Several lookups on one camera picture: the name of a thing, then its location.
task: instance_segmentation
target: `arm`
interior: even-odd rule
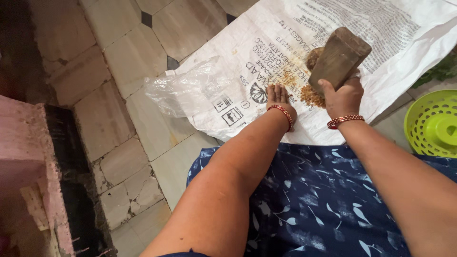
[[[363,89],[357,78],[337,92],[328,81],[322,87],[332,119],[358,114]],[[340,123],[338,130],[392,212],[413,256],[454,256],[457,184],[363,121]]]
[[[279,104],[296,119],[285,88],[268,87],[267,107]],[[212,156],[192,180],[169,221],[141,256],[195,252],[242,256],[249,228],[249,197],[266,174],[289,128],[273,108],[246,126]]]

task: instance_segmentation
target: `black diamond tile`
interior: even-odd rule
[[[152,15],[147,12],[141,11],[141,23],[152,28]]]
[[[179,68],[179,62],[167,55],[167,70],[175,70],[177,68]]]
[[[235,16],[227,14],[227,25],[232,23],[232,21],[234,21],[235,19],[236,19]]]

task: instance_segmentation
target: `woman's left hand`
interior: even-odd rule
[[[266,109],[274,104],[283,107],[286,111],[289,112],[290,116],[292,117],[292,124],[295,124],[297,120],[297,111],[295,110],[292,105],[289,103],[289,94],[284,86],[280,86],[279,84],[269,85],[267,88],[268,93],[268,101],[266,102]]]

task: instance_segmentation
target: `woman's right hand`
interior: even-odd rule
[[[318,83],[324,91],[325,108],[331,119],[359,114],[363,96],[360,78],[348,79],[338,91],[327,80],[320,79]]]

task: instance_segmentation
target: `hand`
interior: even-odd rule
[[[280,86],[279,84],[269,85],[267,88],[268,93],[268,101],[266,102],[266,109],[274,104],[283,107],[286,111],[289,112],[290,116],[292,117],[292,128],[290,132],[293,132],[293,125],[297,120],[297,111],[295,110],[292,105],[289,104],[289,94],[284,86]]]
[[[325,95],[325,108],[331,119],[359,114],[363,88],[360,78],[348,79],[344,85],[335,92],[332,84],[327,80],[318,81]]]

